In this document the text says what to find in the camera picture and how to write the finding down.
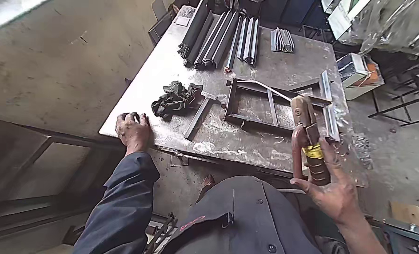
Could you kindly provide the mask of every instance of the foot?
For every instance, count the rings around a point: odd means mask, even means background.
[[[207,175],[205,177],[205,179],[203,180],[203,185],[204,186],[208,186],[208,185],[215,184],[215,183],[216,183],[216,181],[214,181],[214,177],[212,177],[212,175]]]

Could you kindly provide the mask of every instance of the welding electrode holder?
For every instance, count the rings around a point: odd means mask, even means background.
[[[296,129],[292,133],[293,177],[303,178],[302,151],[307,158],[312,182],[318,186],[330,183],[330,173],[325,165],[319,144],[319,131],[310,98],[299,95],[291,100]]]

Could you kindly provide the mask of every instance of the yellow tape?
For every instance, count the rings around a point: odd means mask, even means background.
[[[324,155],[321,150],[321,146],[317,143],[314,146],[302,147],[303,152],[305,155],[312,159],[322,159]]]

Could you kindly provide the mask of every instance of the right hand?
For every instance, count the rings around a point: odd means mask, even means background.
[[[331,174],[331,183],[317,186],[311,183],[310,177],[308,181],[293,178],[291,184],[297,185],[307,193],[316,205],[339,225],[364,219],[353,180],[343,172],[333,147],[323,138],[319,143]]]

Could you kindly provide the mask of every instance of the stack of angle bars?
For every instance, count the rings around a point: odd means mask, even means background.
[[[270,32],[270,47],[275,52],[292,53],[294,50],[294,42],[291,34],[286,29],[277,29]]]
[[[195,69],[199,71],[215,70],[220,66],[222,55],[237,24],[239,24],[239,13],[237,11],[230,10],[222,13],[194,61]],[[201,38],[204,39],[206,34],[207,32],[201,31]]]
[[[228,54],[227,64],[223,68],[224,73],[233,70],[235,57],[241,61],[255,66],[256,56],[258,53],[259,40],[259,19],[239,18],[238,25],[235,30],[233,41],[231,42],[230,52]]]
[[[211,26],[212,20],[214,17],[212,16],[212,11],[208,11],[206,6],[208,0],[201,0],[197,9],[195,10],[195,14],[193,19],[189,25],[189,28],[184,36],[183,42],[179,44],[178,53],[182,58],[184,58],[184,64],[186,65],[187,62],[194,63],[197,54],[200,51],[201,44],[206,36],[203,36],[203,39],[200,38],[201,31],[206,29],[206,32],[209,30]]]

